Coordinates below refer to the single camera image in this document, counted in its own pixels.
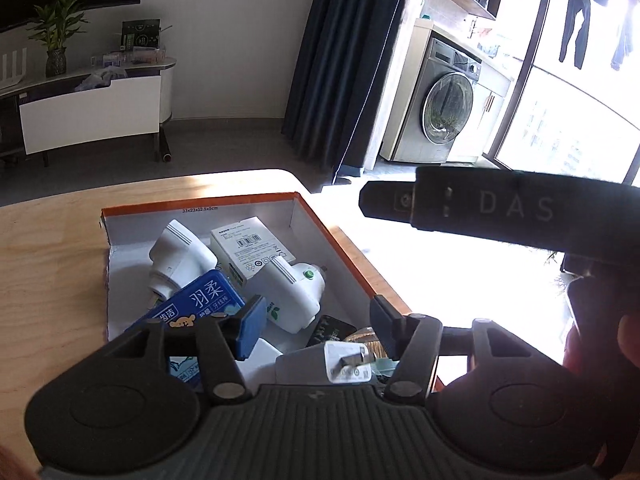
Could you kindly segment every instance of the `blue package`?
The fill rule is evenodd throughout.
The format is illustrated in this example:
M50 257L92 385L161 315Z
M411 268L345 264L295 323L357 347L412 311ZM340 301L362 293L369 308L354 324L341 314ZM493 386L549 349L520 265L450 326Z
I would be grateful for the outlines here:
M171 298L153 307L137 322L159 318L169 326L193 326L198 317L224 312L232 316L244 307L244 301L219 270L210 270L192 281ZM197 387L200 369L195 357L169 357L169 373Z

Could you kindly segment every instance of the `potted plant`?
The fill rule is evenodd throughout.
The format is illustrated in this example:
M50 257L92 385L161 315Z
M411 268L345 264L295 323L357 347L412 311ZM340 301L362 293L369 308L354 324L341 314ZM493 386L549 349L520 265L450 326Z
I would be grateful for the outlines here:
M79 12L80 0L54 0L44 7L33 6L38 13L34 20L37 30L30 40L41 41L47 47L47 66L45 76L52 77L66 73L65 42L80 30L81 23L89 23L84 12Z

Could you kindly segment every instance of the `dark blue curtain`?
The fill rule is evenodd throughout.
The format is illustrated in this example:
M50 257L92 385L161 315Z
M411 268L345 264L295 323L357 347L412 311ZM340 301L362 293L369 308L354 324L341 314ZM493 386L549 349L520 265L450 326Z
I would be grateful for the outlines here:
M404 1L312 4L282 133L333 177L354 139L366 148Z

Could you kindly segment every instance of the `countertop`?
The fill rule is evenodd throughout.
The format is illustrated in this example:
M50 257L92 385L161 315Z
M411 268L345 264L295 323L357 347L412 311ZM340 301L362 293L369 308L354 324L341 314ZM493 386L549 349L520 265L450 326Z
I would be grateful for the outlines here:
M176 60L173 57L165 57L162 63L125 63L121 65L121 68L125 70L135 70L139 68L157 68L159 70L165 70L167 68L171 68L176 64ZM28 90L29 88L34 88L35 86L39 86L42 84L52 83L55 81L62 81L65 79L73 79L75 77L89 76L96 70L100 70L98 66L87 66L84 68L79 68L78 70L73 70L72 72L67 72L66 74L57 75L54 77L44 77L44 74L39 76L34 75L26 75L25 78L20 81L17 85L9 86L7 88L3 88L0 90L0 98L9 97L10 95L19 94Z
M482 61L482 64L490 66L496 72L498 72L499 74L507 78L509 81L514 81L514 78L506 73L506 70L502 65L497 63L495 59L492 59L489 56L487 56L487 54L485 54L481 50L478 50L476 46L473 46L471 43L469 43L468 38L462 38L459 33L456 33L447 28L441 27L440 25L435 23L432 19L418 18L417 20L415 20L415 26L422 27L422 28L429 28L434 32L437 32L439 35L444 36L449 41L452 41L453 43L461 46L464 50L467 50L470 54L473 54L480 61Z
M409 308L311 195L283 170L149 180L67 193L0 209L0 444L34 470L24 433L31 396L106 342L109 245L103 208L267 192L300 193L378 294Z

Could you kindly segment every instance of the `glass door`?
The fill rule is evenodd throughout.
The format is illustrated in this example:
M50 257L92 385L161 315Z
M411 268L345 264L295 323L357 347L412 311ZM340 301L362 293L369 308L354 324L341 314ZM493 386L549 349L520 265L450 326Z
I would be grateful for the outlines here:
M559 62L567 3L549 1L529 77L495 158L514 170L631 182L640 146L640 56L616 55L627 0L609 0L606 7L591 1L581 70L574 66L581 13ZM631 43L640 46L640 14L633 7L626 26Z

